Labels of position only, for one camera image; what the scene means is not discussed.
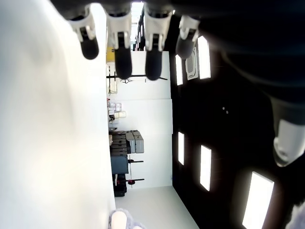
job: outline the cardboard box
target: cardboard box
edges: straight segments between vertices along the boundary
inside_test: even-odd
[[[119,117],[120,118],[125,118],[126,117],[126,112],[125,111],[120,111],[119,112]]]

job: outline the white wall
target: white wall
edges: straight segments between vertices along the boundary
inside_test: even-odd
[[[105,13],[92,8],[100,55],[88,61],[50,2],[30,2],[0,1],[0,228],[106,229]]]
[[[145,75],[145,58],[146,52],[132,52],[132,74]],[[111,74],[114,75],[114,63],[111,65]],[[113,100],[149,100],[149,99],[170,99],[171,98],[171,82],[169,54],[163,52],[162,55],[162,72],[161,77],[168,80],[150,81],[146,77],[131,77],[134,82],[123,83],[118,79],[118,93],[111,94],[110,99]]]
[[[145,74],[146,52],[132,52],[132,73]],[[118,82],[118,93],[110,100],[121,103],[126,118],[120,118],[118,130],[139,130],[144,138],[144,153],[131,154],[130,159],[144,163],[130,165],[127,179],[144,178],[132,188],[171,186],[173,109],[171,100],[169,54],[163,52],[161,77],[168,79],[149,81],[145,78],[130,78],[135,82]]]
[[[173,187],[134,189],[115,203],[147,229],[198,229]]]

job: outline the gray box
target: gray box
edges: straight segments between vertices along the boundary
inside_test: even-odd
[[[112,144],[126,144],[126,139],[114,139]]]
[[[124,135],[112,135],[112,139],[126,139],[125,134]]]
[[[128,153],[127,148],[116,148],[116,149],[110,149],[110,154],[112,153]]]
[[[133,131],[132,134],[133,134],[133,136],[141,136],[139,131]]]
[[[112,144],[110,146],[111,149],[126,148],[126,147],[127,147],[126,144]]]
[[[128,173],[127,155],[110,156],[112,174]]]
[[[134,136],[135,139],[135,152],[137,154],[144,153],[144,140],[142,136]]]
[[[135,153],[135,139],[132,133],[126,134],[126,140],[130,143],[131,153]]]
[[[121,150],[121,151],[118,151],[118,152],[113,152],[113,151],[111,151],[111,152],[110,152],[110,155],[111,155],[111,156],[127,155],[127,150]]]

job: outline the rectangular light panel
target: rectangular light panel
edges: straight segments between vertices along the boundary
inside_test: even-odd
[[[176,75],[177,75],[177,86],[179,86],[183,84],[183,79],[182,79],[182,60],[178,55],[176,55]]]
[[[269,207],[274,182],[252,172],[251,185],[243,225],[247,229],[262,229]]]
[[[210,191],[212,151],[201,146],[200,184]]]
[[[184,165],[184,134],[178,132],[178,161]]]
[[[198,38],[200,79],[211,77],[210,53],[208,41],[201,36]]]

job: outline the ceiling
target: ceiling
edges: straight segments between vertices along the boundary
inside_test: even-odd
[[[284,168],[275,164],[270,100],[227,64],[219,51],[210,50],[210,79],[188,81],[183,62],[183,85],[176,85],[179,21],[172,18],[165,44],[170,52],[175,190],[199,228],[244,229],[255,171],[274,181],[263,229],[285,228],[293,205],[305,199],[305,157]],[[178,162],[178,132],[185,135],[184,165]],[[212,150],[209,192],[199,182],[201,145]]]

